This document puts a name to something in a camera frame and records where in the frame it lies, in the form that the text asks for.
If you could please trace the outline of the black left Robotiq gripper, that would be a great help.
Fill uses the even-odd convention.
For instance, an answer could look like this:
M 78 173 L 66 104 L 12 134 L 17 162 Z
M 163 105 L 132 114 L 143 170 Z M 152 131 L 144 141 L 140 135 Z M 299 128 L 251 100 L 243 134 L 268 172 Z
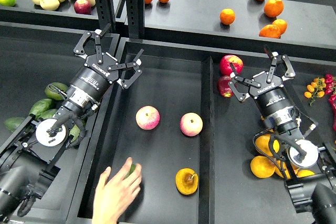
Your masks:
M 128 89 L 142 74 L 140 57 L 144 49 L 140 49 L 133 61 L 127 63 L 119 63 L 110 54 L 103 54 L 101 38 L 110 28 L 111 24 L 106 24 L 103 30 L 85 31 L 74 47 L 75 56 L 86 59 L 86 62 L 70 82 L 70 101 L 100 102 L 110 85 L 116 82 L 121 88 Z M 89 40 L 94 41 L 96 52 L 90 56 L 85 52 L 85 45 Z M 129 79 L 122 79 L 121 73 L 127 70 L 133 70 L 133 75 Z

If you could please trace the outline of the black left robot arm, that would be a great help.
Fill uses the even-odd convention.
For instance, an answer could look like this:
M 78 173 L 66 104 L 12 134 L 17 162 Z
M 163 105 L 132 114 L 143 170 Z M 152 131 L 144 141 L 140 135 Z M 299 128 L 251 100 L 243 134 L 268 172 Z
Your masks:
M 139 56 L 121 63 L 102 50 L 101 39 L 110 27 L 83 33 L 74 54 L 85 62 L 67 90 L 48 86 L 61 96 L 60 108 L 46 119 L 30 113 L 1 146 L 1 222 L 12 214 L 27 215 L 44 196 L 59 173 L 56 163 L 86 137 L 84 121 L 99 109 L 107 90 L 113 84 L 127 89 L 142 74 Z

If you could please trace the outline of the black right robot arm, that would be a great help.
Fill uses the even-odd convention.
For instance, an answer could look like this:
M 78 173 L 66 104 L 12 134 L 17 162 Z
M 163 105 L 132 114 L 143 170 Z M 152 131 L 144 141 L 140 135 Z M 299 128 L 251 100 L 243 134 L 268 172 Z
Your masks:
M 300 129 L 304 115 L 290 98 L 284 82 L 295 77 L 287 55 L 265 53 L 271 60 L 267 71 L 252 78 L 243 78 L 233 63 L 229 64 L 231 81 L 228 83 L 239 102 L 253 98 L 261 113 L 265 129 L 253 137 L 255 144 L 265 134 L 269 135 L 266 148 L 257 146 L 262 167 L 250 164 L 258 177 L 269 167 L 265 177 L 276 170 L 285 180 L 285 187 L 297 213 L 310 212 L 315 223 L 335 223 L 335 150 L 329 143 L 317 146 L 307 139 L 318 126 L 313 118 L 305 132 Z

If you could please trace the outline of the bare human hand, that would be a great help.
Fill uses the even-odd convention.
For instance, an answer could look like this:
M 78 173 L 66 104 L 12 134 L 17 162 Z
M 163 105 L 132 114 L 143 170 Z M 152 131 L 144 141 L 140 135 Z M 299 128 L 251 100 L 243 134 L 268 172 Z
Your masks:
M 94 194 L 92 223 L 117 223 L 135 200 L 141 190 L 142 166 L 136 164 L 135 170 L 128 175 L 132 163 L 132 158 L 128 157 L 112 178 L 109 178 L 110 166 L 101 173 Z

